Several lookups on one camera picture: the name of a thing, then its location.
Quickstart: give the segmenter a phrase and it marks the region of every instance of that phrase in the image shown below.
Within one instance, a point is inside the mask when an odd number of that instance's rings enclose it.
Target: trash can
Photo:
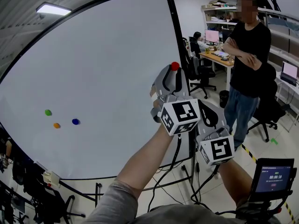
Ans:
[[[225,108],[229,97],[229,91],[220,91],[219,98],[220,98],[220,107]]]

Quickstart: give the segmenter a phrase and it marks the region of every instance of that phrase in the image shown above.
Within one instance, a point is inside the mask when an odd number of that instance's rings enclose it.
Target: yellow and black tape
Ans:
[[[253,156],[253,154],[243,144],[241,144],[241,145],[242,145],[242,148],[245,149],[245,151],[249,154],[249,156],[252,158],[252,160],[256,163],[256,158]],[[285,202],[285,207],[286,207],[288,213],[290,214],[290,217],[292,219],[292,223],[295,224],[294,216],[293,216],[293,214],[291,212],[291,209],[290,209],[289,205],[286,202]]]

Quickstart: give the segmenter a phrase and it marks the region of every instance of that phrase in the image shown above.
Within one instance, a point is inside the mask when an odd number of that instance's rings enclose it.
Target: red magnet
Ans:
[[[172,71],[176,71],[178,69],[179,69],[179,63],[177,63],[177,62],[171,63],[171,70]]]

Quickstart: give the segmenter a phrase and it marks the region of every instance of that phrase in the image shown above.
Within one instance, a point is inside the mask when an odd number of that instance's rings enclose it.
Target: person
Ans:
[[[160,125],[154,136],[129,159],[99,200],[96,209],[83,224],[246,223],[244,216],[225,218],[214,214],[201,205],[183,204],[155,207],[150,212],[136,217],[138,198],[160,167],[172,139],[173,136],[169,136],[165,127]],[[252,209],[247,202],[252,178],[246,171],[232,159],[221,164],[218,171],[225,188],[236,203],[236,209],[242,213],[247,213],[247,215],[257,213],[258,210]],[[272,217],[269,223],[278,224],[280,222]]]
[[[206,48],[213,49],[213,46],[206,45],[203,40],[200,32],[195,32],[193,37],[189,37],[191,52],[194,51],[198,58],[200,58],[200,52],[205,52]]]
[[[256,0],[237,0],[237,9],[242,21],[236,24],[223,46],[225,52],[235,56],[235,70],[224,109],[230,132],[237,120],[235,149],[244,142],[260,91],[267,85],[266,64],[271,46],[270,30],[256,19]]]
[[[4,168],[8,167],[9,158],[12,159],[12,146],[8,133],[0,127],[0,154],[5,155]]]

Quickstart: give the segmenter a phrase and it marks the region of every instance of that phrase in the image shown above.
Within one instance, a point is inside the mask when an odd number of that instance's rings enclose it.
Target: ceiling light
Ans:
[[[52,3],[44,2],[42,3],[37,9],[37,13],[50,13],[50,14],[57,14],[57,15],[67,15],[71,12],[70,9],[58,6]]]

